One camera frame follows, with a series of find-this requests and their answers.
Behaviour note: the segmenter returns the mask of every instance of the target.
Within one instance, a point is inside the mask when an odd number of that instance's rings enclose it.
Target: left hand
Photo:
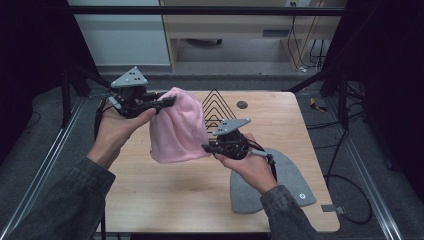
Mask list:
[[[109,169],[131,134],[137,128],[149,122],[155,113],[156,109],[151,108],[142,112],[136,118],[126,119],[119,115],[115,108],[107,109],[103,113],[96,142],[87,154],[87,158],[105,169]]]

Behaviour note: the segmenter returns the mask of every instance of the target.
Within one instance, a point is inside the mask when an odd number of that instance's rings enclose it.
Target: hat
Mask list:
[[[150,120],[150,155],[159,163],[183,162],[209,157],[202,144],[209,144],[202,104],[179,88],[158,100],[176,97],[174,106],[163,108]]]
[[[289,190],[300,207],[317,201],[302,173],[286,155],[271,148],[265,148],[265,152],[274,157],[278,183]],[[256,213],[263,209],[258,190],[251,187],[234,171],[230,177],[230,195],[234,213]]]

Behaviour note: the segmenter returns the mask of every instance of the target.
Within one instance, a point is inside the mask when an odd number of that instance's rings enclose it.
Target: white cabinet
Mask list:
[[[68,0],[78,6],[159,6],[157,0]],[[160,15],[76,15],[97,66],[170,66]]]

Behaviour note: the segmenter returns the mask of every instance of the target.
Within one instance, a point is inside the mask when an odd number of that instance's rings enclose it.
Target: person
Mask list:
[[[125,119],[114,108],[107,109],[87,156],[36,201],[7,239],[93,239],[115,179],[108,169],[131,134],[149,122],[155,112],[149,109]],[[246,137],[254,140],[252,134]],[[273,240],[319,239],[290,192],[277,184],[264,157],[251,153],[240,161],[219,154],[215,157],[262,194]]]

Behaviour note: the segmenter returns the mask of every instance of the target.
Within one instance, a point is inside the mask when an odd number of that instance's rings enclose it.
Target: mounting plate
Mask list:
[[[250,118],[246,119],[223,119],[218,128],[212,132],[214,136],[228,134],[234,130],[237,130],[239,127],[244,126],[250,123]]]
[[[137,67],[132,68],[124,75],[112,82],[112,88],[137,87],[146,85],[147,79],[141,74]]]

